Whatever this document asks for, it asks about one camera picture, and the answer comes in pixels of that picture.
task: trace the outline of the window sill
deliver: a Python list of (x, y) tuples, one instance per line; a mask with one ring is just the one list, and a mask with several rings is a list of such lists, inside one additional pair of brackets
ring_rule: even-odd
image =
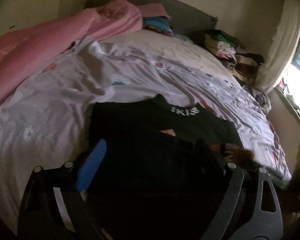
[(283, 104), (285, 105), (287, 110), (289, 111), (289, 113), (293, 115), (293, 117), (296, 119), (296, 121), (300, 125), (300, 116), (299, 116), (298, 112), (293, 108), (293, 106), (290, 104), (288, 99), (284, 96), (284, 94), (281, 92), (281, 90), (279, 88), (275, 87), (274, 91), (277, 93), (277, 95), (279, 96), (279, 98), (281, 99), (281, 101), (283, 102)]

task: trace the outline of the curtain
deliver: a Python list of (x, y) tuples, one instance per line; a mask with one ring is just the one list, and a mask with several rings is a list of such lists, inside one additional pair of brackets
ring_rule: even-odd
[(300, 37), (300, 0), (284, 0), (280, 23), (255, 87), (268, 94), (290, 65)]

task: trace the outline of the bed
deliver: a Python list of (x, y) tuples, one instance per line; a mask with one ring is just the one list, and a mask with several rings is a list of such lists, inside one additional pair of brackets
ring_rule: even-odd
[[(87, 0), (87, 7), (108, 1)], [(216, 24), (214, 17), (176, 0), (128, 1), (161, 2), (172, 19), (184, 17), (172, 20), (174, 31), (194, 40)], [(215, 115), (234, 122), (256, 162), (285, 179), (291, 176), (258, 103), (197, 45), (146, 30), (100, 42), (85, 37), (40, 69), (0, 106), (0, 216), (14, 233), (33, 168), (57, 168), (87, 149), (95, 102), (137, 102), (157, 94), (177, 106), (204, 102)]]

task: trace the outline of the gray headboard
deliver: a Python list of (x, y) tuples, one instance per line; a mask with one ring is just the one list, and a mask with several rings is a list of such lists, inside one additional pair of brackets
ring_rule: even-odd
[[(111, 0), (87, 0), (85, 8), (99, 7)], [(190, 5), (177, 0), (127, 0), (134, 5), (151, 2), (161, 3), (172, 17), (170, 26), (173, 32), (190, 37), (198, 45), (204, 41), (204, 31), (214, 29), (218, 18), (212, 17)]]

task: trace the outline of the black t-shirt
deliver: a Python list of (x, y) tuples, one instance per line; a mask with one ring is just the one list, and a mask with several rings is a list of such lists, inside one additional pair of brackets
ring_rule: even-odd
[(208, 145), (233, 143), (242, 146), (234, 123), (216, 117), (200, 104), (181, 107), (168, 104), (158, 94), (155, 98), (133, 103), (96, 103), (90, 125), (90, 143), (102, 123), (113, 126), (124, 122), (145, 126), (193, 142), (202, 138)]

